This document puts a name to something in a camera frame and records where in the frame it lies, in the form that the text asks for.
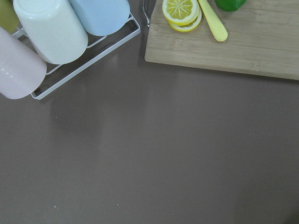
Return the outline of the lower lemon slice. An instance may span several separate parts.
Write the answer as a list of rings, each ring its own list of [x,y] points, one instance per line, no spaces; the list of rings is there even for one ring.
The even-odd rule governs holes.
[[[189,23],[189,24],[186,24],[186,25],[183,25],[183,26],[179,26],[179,25],[176,25],[176,24],[174,24],[174,23],[172,23],[170,21],[168,22],[168,24],[175,31],[178,31],[178,32],[190,32],[190,31],[194,30],[196,27],[199,26],[199,24],[201,22],[201,19],[202,19],[202,12],[199,9],[198,16],[196,17],[196,19],[194,21],[192,21],[191,23]]]

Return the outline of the lemon slice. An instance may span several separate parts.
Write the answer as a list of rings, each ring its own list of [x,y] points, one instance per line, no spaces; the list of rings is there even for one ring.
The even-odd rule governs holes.
[[[196,19],[199,4],[196,0],[163,0],[162,12],[167,21],[183,26]]]
[[[179,25],[176,25],[176,24],[174,24],[174,23],[172,23],[170,21],[168,22],[168,24],[175,31],[178,31],[178,32],[190,32],[190,31],[194,30],[196,27],[199,26],[199,24],[201,22],[201,19],[202,19],[202,12],[199,9],[198,16],[196,17],[196,19],[194,21],[192,21],[191,23],[189,23],[189,24],[186,24],[186,25],[183,25],[183,26],[179,26]]]

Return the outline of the upper lemon slice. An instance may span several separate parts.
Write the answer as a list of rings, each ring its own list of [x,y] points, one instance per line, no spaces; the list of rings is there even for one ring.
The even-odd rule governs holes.
[[[196,19],[199,4],[196,0],[163,0],[162,12],[167,21],[183,26]]]

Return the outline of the yellow plastic knife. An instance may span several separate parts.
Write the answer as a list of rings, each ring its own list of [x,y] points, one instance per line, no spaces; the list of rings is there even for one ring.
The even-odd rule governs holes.
[[[228,32],[208,1],[199,0],[198,2],[215,40],[218,42],[227,40]]]

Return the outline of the light blue cup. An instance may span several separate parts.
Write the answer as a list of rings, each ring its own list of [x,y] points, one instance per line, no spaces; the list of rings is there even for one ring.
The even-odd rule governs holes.
[[[128,21],[127,0],[71,0],[84,29],[95,36],[106,36],[120,30]]]

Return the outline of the white cup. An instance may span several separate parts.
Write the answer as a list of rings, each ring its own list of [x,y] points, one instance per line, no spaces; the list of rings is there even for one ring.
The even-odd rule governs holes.
[[[67,64],[83,55],[88,36],[67,0],[14,0],[13,6],[44,61]]]

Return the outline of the pink cup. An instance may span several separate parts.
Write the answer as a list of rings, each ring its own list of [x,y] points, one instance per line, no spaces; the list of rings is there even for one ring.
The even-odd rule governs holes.
[[[47,65],[38,54],[3,28],[0,29],[0,93],[20,99],[43,82]]]

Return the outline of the green toy lime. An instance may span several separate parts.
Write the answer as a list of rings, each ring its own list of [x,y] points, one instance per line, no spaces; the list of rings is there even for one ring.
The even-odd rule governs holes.
[[[226,12],[237,11],[245,2],[246,0],[215,0],[216,5]]]

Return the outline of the bamboo cutting board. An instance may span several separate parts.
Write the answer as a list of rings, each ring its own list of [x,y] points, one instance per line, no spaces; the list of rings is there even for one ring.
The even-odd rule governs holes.
[[[173,30],[158,0],[151,15],[145,60],[185,67],[297,80],[299,3],[249,0],[234,12],[210,1],[228,38],[218,42],[203,18],[191,32]]]

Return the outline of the yellow cup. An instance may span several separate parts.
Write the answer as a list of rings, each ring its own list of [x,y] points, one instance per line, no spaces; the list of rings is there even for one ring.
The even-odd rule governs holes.
[[[9,33],[13,33],[19,24],[19,19],[9,0],[0,0],[0,26]]]

